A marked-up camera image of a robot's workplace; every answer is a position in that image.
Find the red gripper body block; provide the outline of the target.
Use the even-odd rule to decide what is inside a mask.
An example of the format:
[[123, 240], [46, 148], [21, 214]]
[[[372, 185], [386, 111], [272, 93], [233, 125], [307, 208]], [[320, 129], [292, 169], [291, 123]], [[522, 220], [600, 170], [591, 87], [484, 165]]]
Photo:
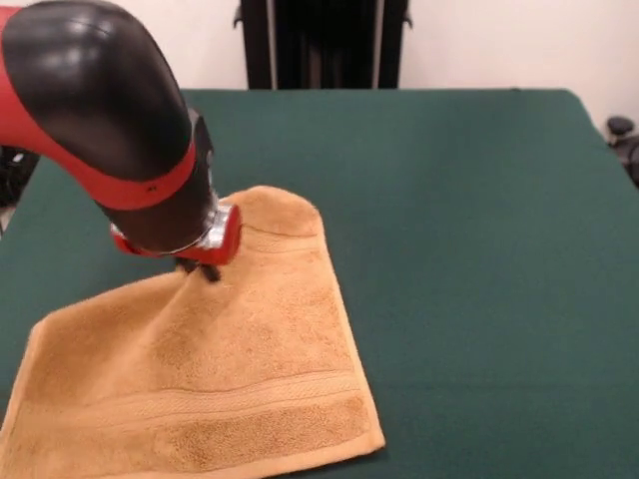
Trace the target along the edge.
[[233, 204], [217, 204], [205, 221], [204, 234], [194, 243], [169, 252], [157, 252], [131, 243], [115, 225], [110, 225], [110, 234], [116, 247], [126, 253], [161, 257], [171, 256], [202, 265], [226, 265], [236, 255], [242, 236], [242, 215]]

